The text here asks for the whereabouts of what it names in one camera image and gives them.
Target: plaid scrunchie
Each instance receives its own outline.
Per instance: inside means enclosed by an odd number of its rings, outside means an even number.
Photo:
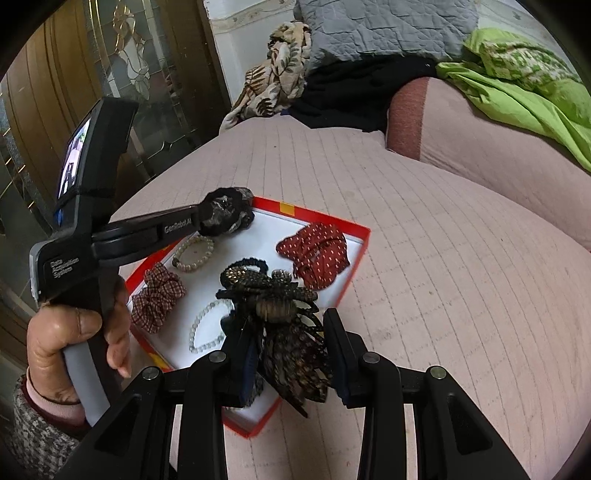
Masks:
[[[277,244],[277,253],[294,263],[294,277],[322,290],[349,266],[345,236],[335,225],[311,223]]]
[[[177,274],[157,262],[144,273],[146,286],[134,295],[131,321],[148,333],[157,333],[166,315],[187,290]]]

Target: beaded bracelet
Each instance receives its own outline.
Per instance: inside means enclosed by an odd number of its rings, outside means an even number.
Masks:
[[[204,256],[192,264],[182,263],[180,258],[181,258],[181,255],[184,253],[184,251],[190,245],[196,244],[198,242],[207,243],[207,251],[205,252]],[[187,240],[185,240],[183,242],[183,244],[179,247],[179,249],[176,251],[176,253],[174,254],[173,267],[178,268],[180,271],[183,271],[183,272],[188,272],[188,273],[194,272],[198,268],[202,267],[203,264],[211,258],[212,253],[213,253],[213,240],[211,240],[210,238],[201,236],[201,235],[192,236],[191,238],[188,238]]]
[[[191,325],[191,330],[189,331],[189,350],[191,351],[191,353],[205,352],[210,348],[215,347],[216,345],[220,345],[226,338],[226,335],[224,334],[224,332],[222,332],[211,342],[207,342],[203,345],[195,347],[195,332],[197,331],[197,327],[199,327],[199,323],[201,323],[201,320],[203,319],[203,317],[205,317],[205,315],[207,315],[212,309],[214,309],[218,305],[225,305],[226,307],[228,307],[228,310],[230,311],[234,308],[234,303],[231,300],[222,299],[214,300],[209,305],[207,305],[207,307],[205,307],[202,311],[199,312],[197,318]]]

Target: gray handle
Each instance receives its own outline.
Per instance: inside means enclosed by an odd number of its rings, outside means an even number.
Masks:
[[[88,342],[69,345],[62,350],[68,375],[92,427],[109,409],[109,400],[100,383]]]

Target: sleeve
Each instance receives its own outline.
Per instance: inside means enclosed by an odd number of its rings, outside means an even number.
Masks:
[[[12,454],[32,480],[51,480],[79,441],[48,422],[28,398],[26,376],[14,392]]]

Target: green blanket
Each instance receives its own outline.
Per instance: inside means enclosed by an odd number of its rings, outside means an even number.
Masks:
[[[481,28],[465,41],[478,63],[440,63],[437,72],[488,117],[565,145],[591,172],[591,97],[553,52],[519,35]]]

